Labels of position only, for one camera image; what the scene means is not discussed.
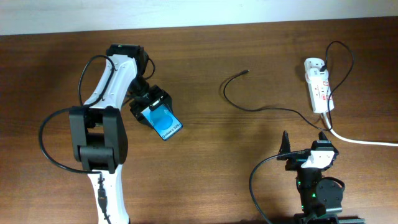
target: white wall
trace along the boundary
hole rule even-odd
[[[1,0],[0,34],[398,16],[398,0]]]

